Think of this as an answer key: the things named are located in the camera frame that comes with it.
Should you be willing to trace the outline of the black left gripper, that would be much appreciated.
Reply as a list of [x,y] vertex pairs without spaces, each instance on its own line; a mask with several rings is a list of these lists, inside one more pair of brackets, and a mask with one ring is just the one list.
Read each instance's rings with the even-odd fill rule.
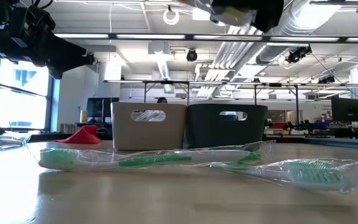
[[11,62],[27,61],[38,67],[47,66],[49,75],[61,80],[65,72],[95,62],[94,53],[57,37],[52,32],[44,34],[44,57],[37,55],[30,48],[22,48],[9,34],[0,29],[0,59]]

